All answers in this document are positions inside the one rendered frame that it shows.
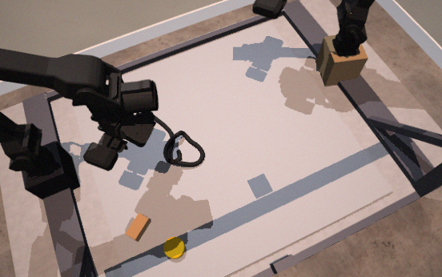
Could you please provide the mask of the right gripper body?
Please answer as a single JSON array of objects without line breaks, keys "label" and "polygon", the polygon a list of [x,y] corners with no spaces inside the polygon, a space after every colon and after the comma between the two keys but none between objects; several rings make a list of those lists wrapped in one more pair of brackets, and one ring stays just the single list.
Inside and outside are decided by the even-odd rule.
[{"label": "right gripper body", "polygon": [[254,14],[277,19],[283,9],[283,0],[255,0],[252,11]]}]

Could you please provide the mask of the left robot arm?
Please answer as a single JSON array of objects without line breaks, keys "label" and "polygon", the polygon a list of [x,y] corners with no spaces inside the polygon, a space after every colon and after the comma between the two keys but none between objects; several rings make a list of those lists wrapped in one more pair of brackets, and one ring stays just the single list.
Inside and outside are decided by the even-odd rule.
[{"label": "left robot arm", "polygon": [[[156,124],[152,111],[159,109],[157,87],[150,79],[124,82],[122,73],[92,55],[50,58],[0,48],[0,81],[53,89],[72,99],[72,106],[86,106],[100,122],[115,119],[123,109],[125,118],[117,125],[115,137],[144,147]],[[0,112],[0,143],[10,158],[10,170],[26,171],[30,179],[55,170],[54,156],[41,146],[41,135],[33,123],[17,124]]]}]

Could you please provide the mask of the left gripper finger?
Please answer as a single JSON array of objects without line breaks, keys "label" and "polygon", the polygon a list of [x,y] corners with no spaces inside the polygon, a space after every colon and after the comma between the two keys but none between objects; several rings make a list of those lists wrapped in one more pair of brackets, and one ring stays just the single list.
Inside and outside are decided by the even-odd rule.
[{"label": "left gripper finger", "polygon": [[[123,150],[127,150],[127,149],[128,149],[127,146],[126,146],[127,143],[128,143],[128,141],[123,140],[123,144],[122,144],[122,146],[121,146],[121,147],[119,148],[119,150],[116,151],[116,152],[120,153],[120,152],[123,152]],[[102,143],[100,142],[100,140],[99,140],[98,144],[102,145]],[[125,147],[125,148],[124,148],[124,147]]]}]

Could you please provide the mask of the small orange block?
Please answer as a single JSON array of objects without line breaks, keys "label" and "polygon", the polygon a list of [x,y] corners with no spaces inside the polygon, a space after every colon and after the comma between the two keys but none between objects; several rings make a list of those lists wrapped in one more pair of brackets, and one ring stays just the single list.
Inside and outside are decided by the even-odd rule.
[{"label": "small orange block", "polygon": [[150,223],[151,221],[146,216],[138,213],[135,220],[128,228],[126,235],[138,242]]}]

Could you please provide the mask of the black rope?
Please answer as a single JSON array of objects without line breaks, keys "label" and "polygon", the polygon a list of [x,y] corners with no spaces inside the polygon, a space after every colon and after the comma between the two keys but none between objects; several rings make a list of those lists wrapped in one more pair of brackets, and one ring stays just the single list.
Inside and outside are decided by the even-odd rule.
[{"label": "black rope", "polygon": [[[173,134],[171,128],[165,124],[162,120],[160,120],[159,118],[157,118],[155,116],[154,119],[158,124],[160,124],[170,135],[169,140],[167,141],[164,149],[163,149],[163,155],[164,158],[166,159],[166,161],[170,164],[175,164],[175,165],[180,165],[180,166],[185,166],[185,167],[195,167],[198,166],[203,160],[204,160],[204,150],[203,148],[194,140],[192,140],[188,134],[182,130],[180,130],[179,132]],[[193,146],[195,146],[199,152],[200,152],[200,157],[197,161],[193,162],[193,163],[189,163],[189,162],[183,162],[182,160],[182,154],[181,154],[181,150],[177,150],[177,158],[173,159],[171,156],[174,144],[175,144],[175,139],[178,138],[180,135],[182,135],[190,144],[192,144]]]}]

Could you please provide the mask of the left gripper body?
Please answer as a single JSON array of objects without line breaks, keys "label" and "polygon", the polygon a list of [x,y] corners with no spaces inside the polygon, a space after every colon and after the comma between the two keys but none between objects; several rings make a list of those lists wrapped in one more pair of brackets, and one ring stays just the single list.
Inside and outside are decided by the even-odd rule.
[{"label": "left gripper body", "polygon": [[93,115],[91,115],[90,118],[92,121],[99,124],[98,129],[105,132],[105,134],[100,140],[103,144],[91,143],[83,158],[90,165],[110,171],[114,167],[119,156],[116,151],[118,151],[123,144],[123,141],[120,141],[115,137],[115,129],[119,123],[123,122],[125,114],[123,109],[121,109],[119,115],[109,122],[100,122],[95,119]]}]

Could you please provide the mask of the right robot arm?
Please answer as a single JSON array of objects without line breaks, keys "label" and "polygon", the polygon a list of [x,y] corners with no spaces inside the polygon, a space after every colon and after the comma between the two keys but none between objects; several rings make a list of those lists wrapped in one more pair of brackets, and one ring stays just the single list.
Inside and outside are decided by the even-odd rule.
[{"label": "right robot arm", "polygon": [[332,42],[339,57],[360,54],[360,43],[368,39],[364,24],[374,1],[342,0],[336,7],[340,30]]}]

